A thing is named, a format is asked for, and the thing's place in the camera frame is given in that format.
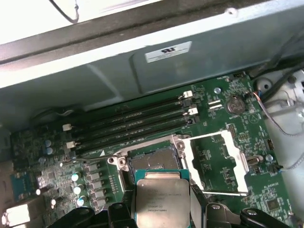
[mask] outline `connector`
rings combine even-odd
[[[70,131],[72,129],[72,125],[70,123],[62,125],[62,130],[64,132]]]
[[[68,142],[68,143],[66,143],[66,147],[68,149],[74,148],[74,147],[76,147],[76,142],[75,141]]]

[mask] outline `capacitor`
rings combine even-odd
[[[51,155],[54,150],[52,147],[47,147],[46,151],[47,151],[47,155]]]
[[[71,177],[72,181],[74,181],[74,182],[77,181],[79,178],[81,178],[80,172],[75,172]]]
[[[50,147],[52,145],[52,142],[49,139],[46,139],[44,141],[44,144],[45,144],[46,147]]]
[[[60,203],[62,200],[63,200],[63,198],[61,196],[59,196],[55,199],[52,199],[51,200],[51,205],[55,206],[56,204]]]
[[[83,186],[83,184],[78,184],[73,192],[76,194],[76,195],[79,195],[81,193],[81,191],[84,189],[85,187]]]
[[[82,207],[86,202],[86,196],[81,196],[78,200],[77,200],[77,205]]]
[[[38,159],[38,162],[40,165],[43,165],[44,163],[46,163],[46,158],[45,157],[41,157]]]
[[[40,188],[40,189],[37,189],[36,190],[36,195],[40,196],[41,194],[47,192],[49,190],[49,187],[43,187],[43,188]]]

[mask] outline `screw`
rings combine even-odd
[[[274,160],[273,156],[271,154],[266,155],[266,161],[272,162]]]
[[[254,210],[247,210],[248,215],[257,215],[257,213]]]
[[[178,142],[178,143],[176,144],[176,147],[177,147],[177,149],[179,149],[179,150],[183,150],[183,149],[185,149],[185,144],[184,144],[183,142]]]
[[[211,207],[215,210],[220,209],[220,205],[217,205],[217,204],[213,204]]]
[[[222,92],[221,88],[219,88],[219,87],[214,88],[213,91],[215,94],[220,94]]]

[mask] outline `chip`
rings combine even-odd
[[[68,194],[73,192],[71,186],[66,186],[66,187],[65,187],[65,191],[66,191],[66,193],[68,193]]]
[[[277,210],[280,208],[280,204],[277,199],[267,201],[267,206],[269,210]]]
[[[49,179],[55,178],[55,174],[54,174],[53,172],[50,172],[50,173],[48,174],[48,178],[49,178]]]
[[[173,147],[129,158],[128,163],[133,173],[135,170],[171,170],[181,168],[176,149]]]

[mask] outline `mounting hole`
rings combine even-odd
[[[121,203],[115,203],[112,205],[112,207],[114,207],[115,209],[120,209],[123,207],[123,205]]]
[[[225,10],[225,12],[231,16],[235,16],[235,17],[238,16],[238,11],[236,8],[228,8]]]

